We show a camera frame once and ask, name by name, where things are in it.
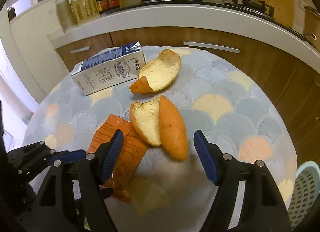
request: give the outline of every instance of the screw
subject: screw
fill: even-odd
[[[90,154],[87,154],[87,155],[85,156],[85,158],[86,158],[87,160],[93,160],[93,159],[95,158],[95,155],[94,155],[93,153],[90,153]]]
[[[257,166],[262,167],[262,166],[264,165],[264,162],[261,161],[261,160],[258,160],[258,161],[256,162],[256,164],[257,164]]]
[[[61,164],[61,161],[60,161],[60,160],[55,160],[55,161],[53,162],[53,166],[55,166],[55,167],[60,166],[60,164]]]
[[[232,159],[232,156],[230,154],[224,154],[223,159],[230,161]]]

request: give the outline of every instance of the patterned tablecloth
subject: patterned tablecloth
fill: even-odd
[[[146,62],[172,49],[182,57],[174,83],[161,94],[179,109],[189,139],[189,159],[170,160],[162,148],[150,148],[141,161],[133,186],[142,192],[131,204],[106,200],[120,232],[199,231],[217,188],[207,180],[193,145],[201,129],[209,142],[241,161],[265,161],[288,208],[293,192],[297,157],[287,129],[263,91],[243,72],[207,51],[179,47],[143,47]],[[66,76],[40,104],[25,134],[23,145],[44,140],[62,150],[87,150],[95,131],[109,114],[130,121],[133,101],[145,102],[157,94],[134,95],[128,81],[83,96]],[[35,192],[48,169],[30,184]],[[75,197],[79,197],[77,184]],[[230,227],[237,224],[244,191],[239,184]]]

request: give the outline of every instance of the plastic basket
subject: plastic basket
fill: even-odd
[[[78,24],[99,15],[96,0],[76,0],[71,1],[70,4]]]
[[[320,169],[313,162],[302,164],[296,175],[288,215],[293,230],[308,213],[320,192]]]

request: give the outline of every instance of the jar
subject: jar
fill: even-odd
[[[69,4],[69,0],[56,0],[56,6],[58,19],[64,32],[68,28],[76,25],[76,19]]]

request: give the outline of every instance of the window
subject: window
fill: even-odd
[[[11,6],[14,7],[17,16],[18,14],[21,14],[23,11],[31,7],[31,0],[18,0],[17,2],[14,2]]]

